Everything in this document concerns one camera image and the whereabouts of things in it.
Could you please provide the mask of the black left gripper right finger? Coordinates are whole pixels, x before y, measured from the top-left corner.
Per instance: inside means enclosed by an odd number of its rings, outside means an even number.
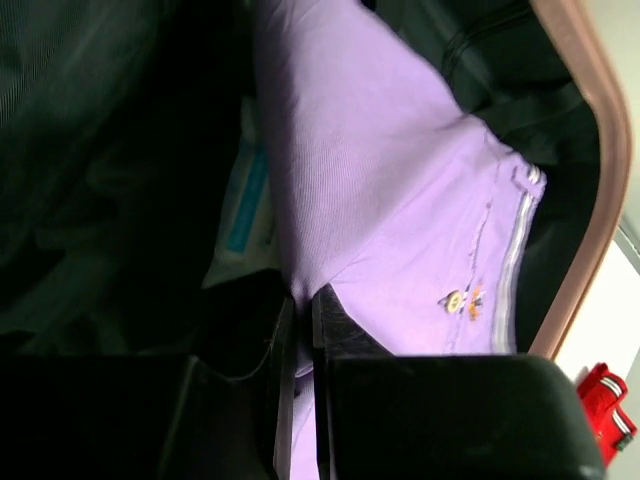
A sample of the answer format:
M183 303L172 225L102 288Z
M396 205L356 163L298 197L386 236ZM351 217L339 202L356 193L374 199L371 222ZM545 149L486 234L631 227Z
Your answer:
M323 479L602 479L575 388L529 355L396 357L313 298L316 442Z

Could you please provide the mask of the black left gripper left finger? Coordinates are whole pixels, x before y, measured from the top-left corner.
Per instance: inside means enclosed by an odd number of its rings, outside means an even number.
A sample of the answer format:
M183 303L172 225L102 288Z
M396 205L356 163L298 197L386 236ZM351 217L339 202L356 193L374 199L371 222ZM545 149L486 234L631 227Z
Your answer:
M217 365L194 355L5 357L5 479L285 479L294 307L265 302Z

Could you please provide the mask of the white packet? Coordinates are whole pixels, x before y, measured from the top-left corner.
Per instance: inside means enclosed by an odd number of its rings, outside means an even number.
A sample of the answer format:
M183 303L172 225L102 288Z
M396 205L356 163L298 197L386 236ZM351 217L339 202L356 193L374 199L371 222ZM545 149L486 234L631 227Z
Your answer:
M268 159L255 99L242 99L240 120L238 153L226 186L214 256L202 280L204 289L280 268Z

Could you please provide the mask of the red shorts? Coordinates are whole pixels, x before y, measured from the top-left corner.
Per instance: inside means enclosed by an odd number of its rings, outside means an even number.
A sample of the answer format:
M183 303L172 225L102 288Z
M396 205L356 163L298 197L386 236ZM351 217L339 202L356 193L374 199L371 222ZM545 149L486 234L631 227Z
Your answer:
M597 363L577 386L606 467L635 439L638 428L621 408L626 382L606 363Z

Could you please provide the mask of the purple shorts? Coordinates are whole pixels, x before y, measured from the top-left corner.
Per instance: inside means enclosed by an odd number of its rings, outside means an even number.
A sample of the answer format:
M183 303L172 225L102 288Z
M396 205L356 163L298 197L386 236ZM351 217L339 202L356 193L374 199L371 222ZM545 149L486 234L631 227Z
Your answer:
M281 268L395 355L511 354L546 178L357 1L258 1L256 88Z

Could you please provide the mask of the pink hard-shell suitcase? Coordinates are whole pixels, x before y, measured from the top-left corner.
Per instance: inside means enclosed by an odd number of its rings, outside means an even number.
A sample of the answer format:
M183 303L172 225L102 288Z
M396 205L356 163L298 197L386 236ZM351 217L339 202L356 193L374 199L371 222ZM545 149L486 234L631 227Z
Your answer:
M1 350L185 351L281 268L201 287L256 100L258 1L1 5ZM612 238L629 120L578 1L357 1L460 109L546 178L516 282L515 351L554 357ZM311 302L294 311L304 315Z

